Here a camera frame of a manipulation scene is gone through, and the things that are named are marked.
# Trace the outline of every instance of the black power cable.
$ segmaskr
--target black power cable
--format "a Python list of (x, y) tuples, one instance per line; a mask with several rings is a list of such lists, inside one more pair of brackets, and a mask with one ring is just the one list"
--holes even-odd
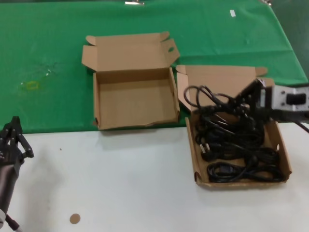
[[(187, 92), (191, 89), (197, 91), (196, 104), (187, 97)], [(201, 106), (201, 93), (215, 105)], [(227, 102), (220, 100), (219, 96), (226, 98)], [(248, 107), (252, 101), (251, 95), (236, 100), (226, 94), (214, 94), (207, 86), (189, 86), (184, 91), (184, 99), (197, 108), (194, 113), (199, 114), (195, 125), (195, 141), (201, 146), (202, 158), (207, 162), (216, 159), (245, 160), (245, 167), (226, 162), (210, 164), (207, 172), (211, 182), (226, 183), (243, 178), (266, 182), (284, 180), (279, 169), (280, 157), (277, 151), (270, 147), (261, 147), (265, 139), (264, 121)], [(218, 113), (227, 113), (237, 120), (229, 122)], [(268, 173), (271, 177), (264, 177), (259, 173)]]

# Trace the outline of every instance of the cable bundle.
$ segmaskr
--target cable bundle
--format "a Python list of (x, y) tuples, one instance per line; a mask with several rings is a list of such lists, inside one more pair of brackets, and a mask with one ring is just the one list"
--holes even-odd
[[(191, 89), (197, 90), (196, 104), (187, 98), (187, 92)], [(215, 105), (201, 106), (201, 93)], [(227, 98), (228, 101), (223, 102), (219, 96)], [(184, 98), (188, 104), (197, 108), (195, 113), (199, 114), (199, 120), (195, 125), (195, 141), (201, 147), (202, 158), (207, 162), (240, 158), (245, 161), (245, 167), (227, 162), (210, 164), (207, 167), (209, 181), (226, 183), (242, 178), (266, 182), (284, 180), (279, 169), (280, 157), (277, 151), (261, 147), (265, 138), (264, 122), (247, 106), (252, 100), (251, 95), (239, 101), (226, 94), (214, 94), (207, 86), (189, 86), (184, 91)], [(237, 120), (227, 121), (218, 113), (227, 113)], [(270, 177), (259, 173), (268, 173)]]

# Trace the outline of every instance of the open cardboard box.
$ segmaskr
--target open cardboard box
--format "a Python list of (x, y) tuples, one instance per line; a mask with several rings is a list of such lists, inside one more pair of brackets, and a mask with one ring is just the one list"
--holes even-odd
[[(248, 84), (250, 84), (257, 76), (267, 73), (267, 69), (260, 67), (240, 67), (240, 66), (194, 66), (194, 65), (178, 65), (176, 67), (177, 73), (177, 87), (180, 102), (191, 112), (194, 107), (190, 106), (183, 97), (183, 92), (186, 87), (190, 85), (206, 85), (213, 93), (225, 93), (235, 97), (240, 93)], [(274, 85), (274, 81), (268, 78), (262, 78), (266, 86)], [(190, 90), (187, 95), (191, 102), (195, 102), (195, 90)], [(201, 94), (201, 105), (214, 104), (209, 98)], [(186, 118), (188, 129), (188, 137), (191, 148), (192, 164), (194, 169), (194, 179), (198, 185), (208, 187), (257, 187), (257, 186), (271, 186), (278, 183), (256, 182), (248, 179), (242, 179), (239, 182), (232, 183), (212, 183), (209, 182), (207, 174), (208, 162), (204, 161), (201, 157), (201, 150), (199, 145), (195, 142), (196, 130), (195, 124), (198, 120), (198, 115), (192, 113), (191, 118)], [(280, 155), (280, 169), (285, 176), (286, 182), (292, 173), (288, 154), (284, 146), (284, 142), (278, 127), (277, 122), (271, 121), (265, 125), (265, 143), (264, 146), (272, 147), (278, 150)], [(243, 159), (224, 160), (235, 165), (244, 165)]]
[(87, 36), (82, 63), (95, 70), (94, 117), (100, 130), (177, 122), (170, 65), (180, 56), (168, 32)]

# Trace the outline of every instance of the green cloth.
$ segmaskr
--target green cloth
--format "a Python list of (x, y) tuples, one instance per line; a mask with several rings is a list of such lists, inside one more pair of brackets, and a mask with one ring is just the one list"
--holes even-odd
[[(0, 12), (1, 127), (18, 115), (28, 133), (96, 130), (92, 76), (81, 64), (86, 35), (169, 31), (178, 63), (265, 66), (277, 84), (307, 81), (272, 9), (257, 0), (4, 3)], [(160, 127), (184, 126), (187, 115)]]

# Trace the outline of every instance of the empty cardboard box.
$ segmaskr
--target empty cardboard box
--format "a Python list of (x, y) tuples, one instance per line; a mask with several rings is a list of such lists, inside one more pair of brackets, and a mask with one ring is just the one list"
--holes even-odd
[[(237, 96), (247, 85), (249, 85), (257, 76), (267, 73), (267, 69), (260, 67), (241, 67), (241, 66), (194, 66), (194, 65), (178, 65), (176, 67), (177, 73), (177, 87), (180, 102), (188, 108), (191, 112), (194, 107), (190, 106), (183, 96), (186, 87), (190, 85), (206, 85), (213, 93), (225, 93), (232, 97)], [(263, 78), (267, 86), (274, 85), (272, 79)], [(187, 97), (191, 102), (195, 102), (196, 92), (190, 90)], [(201, 105), (214, 104), (209, 98), (200, 96)], [(191, 118), (186, 118), (188, 129), (188, 137), (191, 148), (192, 164), (194, 169), (194, 180), (198, 185), (208, 187), (257, 187), (270, 186), (278, 183), (256, 182), (248, 179), (242, 179), (238, 182), (231, 183), (212, 183), (208, 179), (207, 166), (210, 164), (204, 161), (201, 157), (201, 150), (199, 145), (195, 142), (196, 129), (195, 124), (198, 121), (198, 115), (192, 113)], [(270, 121), (265, 125), (265, 143), (264, 146), (272, 147), (278, 150), (280, 155), (280, 169), (285, 177), (286, 182), (292, 173), (287, 151), (278, 127), (277, 122)], [(244, 166), (243, 159), (223, 160), (232, 164)]]
[(168, 32), (87, 36), (82, 63), (96, 71), (94, 117), (100, 130), (177, 122), (170, 65), (180, 56)]

